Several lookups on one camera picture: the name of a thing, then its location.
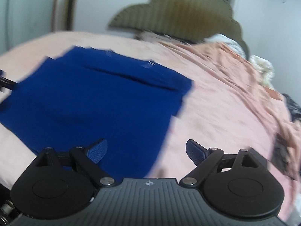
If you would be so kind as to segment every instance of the bed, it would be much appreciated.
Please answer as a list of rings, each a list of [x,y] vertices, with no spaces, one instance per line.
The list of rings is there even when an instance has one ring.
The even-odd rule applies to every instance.
[[[113,50],[116,53],[153,60],[194,81],[176,118],[172,118],[163,147],[147,177],[185,176],[195,165],[188,158],[185,144],[193,139],[206,148],[218,147],[236,154],[252,146],[268,160],[273,153],[275,134],[289,144],[291,169],[300,160],[301,128],[290,122],[283,97],[257,83],[258,73],[248,61],[226,45],[198,44],[221,33],[236,41],[247,57],[238,22],[225,0],[152,0],[118,13],[111,28],[153,31],[197,44],[149,43],[109,35],[84,32],[59,32],[33,40],[0,57],[0,68],[13,81],[26,78],[45,60],[63,55],[74,45]],[[9,95],[1,95],[3,100]],[[0,125],[0,182],[11,188],[35,155],[9,130]],[[299,189],[299,175],[283,175],[272,164],[269,170],[285,190],[279,217],[286,220]]]

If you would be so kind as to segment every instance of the dark patterned fabric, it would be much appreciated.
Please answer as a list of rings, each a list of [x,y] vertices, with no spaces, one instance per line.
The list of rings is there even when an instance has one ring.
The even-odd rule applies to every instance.
[[[282,94],[286,98],[286,106],[292,116],[292,121],[301,121],[301,107],[286,93]]]
[[[295,179],[289,172],[289,152],[287,149],[287,142],[279,134],[276,135],[274,143],[274,151],[272,156],[272,164],[284,175],[291,179]]]

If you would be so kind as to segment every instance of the white wall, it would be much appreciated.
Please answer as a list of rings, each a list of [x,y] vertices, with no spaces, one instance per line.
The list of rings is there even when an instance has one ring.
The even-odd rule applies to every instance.
[[[233,9],[233,18],[242,27],[243,39],[249,46],[250,55],[255,54],[258,48],[268,1],[229,0]]]
[[[273,85],[301,105],[301,0],[269,0],[256,54],[272,62]]]
[[[6,2],[7,0],[0,0],[0,55],[6,51]]]
[[[10,48],[51,31],[54,0],[10,0],[8,35]]]
[[[74,30],[132,37],[131,33],[108,31],[110,20],[126,6],[148,3],[149,0],[77,0]]]

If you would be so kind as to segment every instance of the metal screw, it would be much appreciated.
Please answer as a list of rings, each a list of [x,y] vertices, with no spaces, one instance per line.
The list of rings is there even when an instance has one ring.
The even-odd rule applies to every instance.
[[[103,177],[100,179],[100,183],[103,185],[111,185],[115,182],[115,180],[111,177]]]
[[[185,177],[185,178],[183,178],[182,182],[186,185],[194,185],[198,181],[193,177]]]

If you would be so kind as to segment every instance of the pillow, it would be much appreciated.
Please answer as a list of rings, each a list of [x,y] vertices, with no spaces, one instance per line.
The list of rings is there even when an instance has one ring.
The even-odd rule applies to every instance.
[[[205,38],[204,42],[206,43],[222,42],[226,44],[233,52],[240,55],[242,58],[246,59],[246,54],[243,51],[242,47],[236,41],[226,37],[225,35],[215,34],[209,38]]]

